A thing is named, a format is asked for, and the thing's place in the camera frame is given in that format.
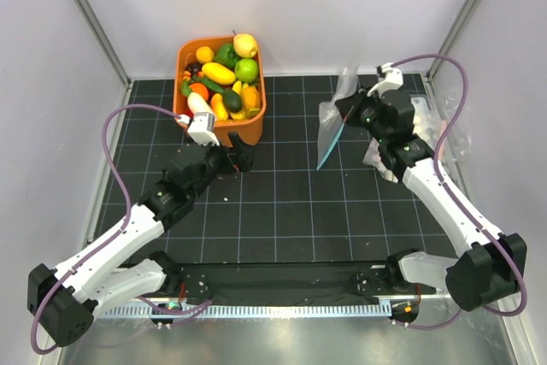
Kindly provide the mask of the clear blue zip bag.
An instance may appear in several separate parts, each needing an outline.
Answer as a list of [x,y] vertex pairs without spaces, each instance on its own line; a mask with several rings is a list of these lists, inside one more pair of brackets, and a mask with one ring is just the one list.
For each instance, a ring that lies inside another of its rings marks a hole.
[[343,116],[340,114],[336,103],[356,92],[359,84],[357,70],[358,66],[355,64],[344,68],[338,76],[336,89],[331,100],[322,102],[319,105],[317,170],[323,167],[343,131]]

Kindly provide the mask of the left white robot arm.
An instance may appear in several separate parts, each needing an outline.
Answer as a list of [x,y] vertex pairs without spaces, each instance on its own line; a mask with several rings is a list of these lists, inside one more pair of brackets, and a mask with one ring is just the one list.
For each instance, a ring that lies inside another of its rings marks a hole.
[[27,308],[33,316],[31,343],[35,352],[48,352],[38,347],[39,328],[57,347],[69,346],[94,320],[133,298],[155,292],[171,297],[178,292],[179,270],[163,251],[153,252],[132,268],[118,267],[190,214],[196,200],[218,176],[251,170],[255,146],[246,144],[235,132],[228,138],[230,146],[193,144],[184,149],[102,236],[54,268],[39,264],[29,273]]

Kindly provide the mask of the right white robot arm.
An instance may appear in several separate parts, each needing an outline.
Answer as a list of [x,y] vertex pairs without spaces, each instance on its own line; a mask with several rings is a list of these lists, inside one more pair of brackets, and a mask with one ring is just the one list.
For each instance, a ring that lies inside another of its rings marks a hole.
[[519,307],[510,313],[518,315],[527,303],[526,242],[490,223],[452,182],[432,148],[414,131],[410,97],[396,91],[382,97],[356,92],[335,107],[345,125],[361,127],[377,140],[382,163],[421,200],[456,253],[455,258],[421,251],[390,256],[387,287],[395,293],[415,283],[435,287],[447,291],[464,311],[520,294]]

